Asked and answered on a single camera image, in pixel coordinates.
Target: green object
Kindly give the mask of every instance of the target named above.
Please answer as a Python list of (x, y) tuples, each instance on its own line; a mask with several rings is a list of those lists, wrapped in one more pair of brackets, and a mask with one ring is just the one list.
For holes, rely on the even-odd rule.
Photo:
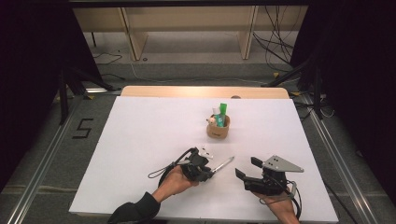
[(221, 103), (221, 104), (220, 104), (220, 114), (221, 114), (221, 115), (225, 115), (226, 112), (227, 112), (227, 105)]
[(222, 115), (220, 114), (220, 109), (218, 107), (213, 108), (213, 115), (216, 119), (218, 127), (224, 127), (224, 119), (222, 118)]

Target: human hand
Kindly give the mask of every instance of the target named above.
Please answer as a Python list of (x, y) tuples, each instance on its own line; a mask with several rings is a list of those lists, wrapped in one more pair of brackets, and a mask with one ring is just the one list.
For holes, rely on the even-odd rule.
[(278, 196), (267, 196), (253, 191), (252, 193), (267, 204), (281, 223), (300, 223), (294, 213), (291, 199), (286, 192), (282, 192)]
[(158, 203), (161, 203), (174, 194), (179, 194), (184, 190), (198, 186), (199, 182), (190, 181), (183, 175), (181, 167), (178, 165), (173, 168), (166, 176), (161, 185), (152, 193), (152, 196)]

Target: white tabletop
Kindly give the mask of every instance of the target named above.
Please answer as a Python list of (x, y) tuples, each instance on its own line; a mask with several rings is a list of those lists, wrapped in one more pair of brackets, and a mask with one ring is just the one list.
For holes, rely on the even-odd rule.
[[(225, 139), (207, 136), (206, 119), (212, 107), (226, 103), (231, 119)], [(190, 147), (205, 147), (215, 168), (235, 159), (198, 187), (162, 203), (158, 218), (273, 221), (276, 217), (235, 176), (238, 168), (261, 178), (250, 157), (265, 161), (277, 155), (304, 168), (286, 173), (302, 195), (301, 221), (338, 222), (329, 195), (289, 99), (226, 99), (118, 97), (78, 188), (70, 212), (110, 215), (123, 203), (137, 202), (159, 181), (148, 174), (176, 160)]]

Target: pen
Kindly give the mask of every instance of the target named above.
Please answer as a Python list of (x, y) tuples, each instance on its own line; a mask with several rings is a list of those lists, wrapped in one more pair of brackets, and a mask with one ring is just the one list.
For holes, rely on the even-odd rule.
[(215, 169), (212, 170), (212, 174), (215, 174), (219, 169), (221, 169), (223, 166), (227, 165), (233, 160), (233, 157), (230, 157), (227, 161), (222, 163), (220, 166), (216, 167)]

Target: black sleeve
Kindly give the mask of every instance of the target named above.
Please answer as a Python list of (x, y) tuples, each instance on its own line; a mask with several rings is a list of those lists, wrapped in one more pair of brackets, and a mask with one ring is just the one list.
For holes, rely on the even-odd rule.
[(157, 203), (152, 195), (146, 192), (139, 202), (125, 203), (118, 207), (107, 223), (143, 223), (154, 218), (160, 211), (160, 207), (161, 204)]

